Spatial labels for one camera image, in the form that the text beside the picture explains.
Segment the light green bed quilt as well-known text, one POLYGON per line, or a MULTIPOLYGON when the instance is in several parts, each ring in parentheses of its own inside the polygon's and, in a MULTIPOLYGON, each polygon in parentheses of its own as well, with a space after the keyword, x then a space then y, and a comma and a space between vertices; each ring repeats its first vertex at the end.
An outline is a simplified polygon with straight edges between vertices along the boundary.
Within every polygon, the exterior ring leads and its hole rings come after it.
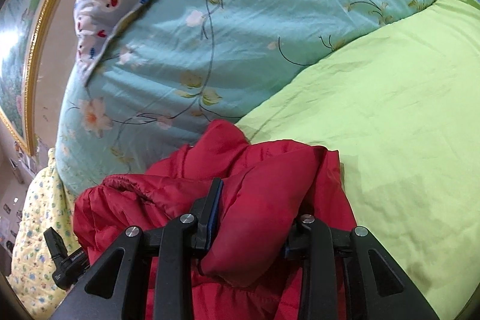
POLYGON ((441 319, 479 285, 479 2, 437 0, 308 67, 238 122, 339 153, 356 221, 441 319))

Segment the red quilted down jacket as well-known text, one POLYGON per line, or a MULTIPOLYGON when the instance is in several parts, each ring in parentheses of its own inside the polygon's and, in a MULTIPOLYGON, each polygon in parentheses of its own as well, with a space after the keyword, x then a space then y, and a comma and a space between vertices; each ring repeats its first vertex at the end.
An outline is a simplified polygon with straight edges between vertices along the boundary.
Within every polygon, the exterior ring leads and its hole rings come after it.
POLYGON ((293 140, 253 145, 216 120, 144 174, 110 175, 77 199, 73 231, 95 262, 129 226, 148 231, 188 212, 223 180, 219 231, 191 270, 197 319, 296 319, 302 271, 280 251, 298 214, 343 231, 355 224, 338 153, 293 140))

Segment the teal floral folded duvet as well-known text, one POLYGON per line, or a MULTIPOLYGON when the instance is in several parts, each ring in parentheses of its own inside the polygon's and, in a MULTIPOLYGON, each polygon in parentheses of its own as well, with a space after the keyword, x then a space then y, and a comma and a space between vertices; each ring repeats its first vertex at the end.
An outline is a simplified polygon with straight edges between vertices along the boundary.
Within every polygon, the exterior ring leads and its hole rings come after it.
POLYGON ((346 43, 436 0, 151 0, 106 48, 89 82, 75 65, 56 164, 74 194, 142 173, 210 121, 237 122, 346 43))

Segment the yellow patterned blanket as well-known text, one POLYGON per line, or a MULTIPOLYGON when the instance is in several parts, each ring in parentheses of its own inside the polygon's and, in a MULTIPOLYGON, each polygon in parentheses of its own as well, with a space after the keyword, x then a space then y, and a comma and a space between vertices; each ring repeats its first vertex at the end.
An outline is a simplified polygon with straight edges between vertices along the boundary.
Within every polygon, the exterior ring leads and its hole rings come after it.
POLYGON ((34 319, 48 319, 66 296, 55 285, 44 231, 59 233, 69 253, 79 248, 72 230, 75 197, 59 177, 55 149, 48 151, 47 166, 28 186, 19 231, 13 247, 11 273, 7 277, 13 291, 34 319))

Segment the gold framed wall painting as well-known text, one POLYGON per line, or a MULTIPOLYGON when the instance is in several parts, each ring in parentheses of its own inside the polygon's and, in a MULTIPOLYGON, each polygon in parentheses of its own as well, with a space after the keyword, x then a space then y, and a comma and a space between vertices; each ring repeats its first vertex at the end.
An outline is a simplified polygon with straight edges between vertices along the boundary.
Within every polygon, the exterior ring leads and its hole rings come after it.
POLYGON ((74 0, 1 0, 1 120, 18 146, 52 146, 73 65, 74 0))

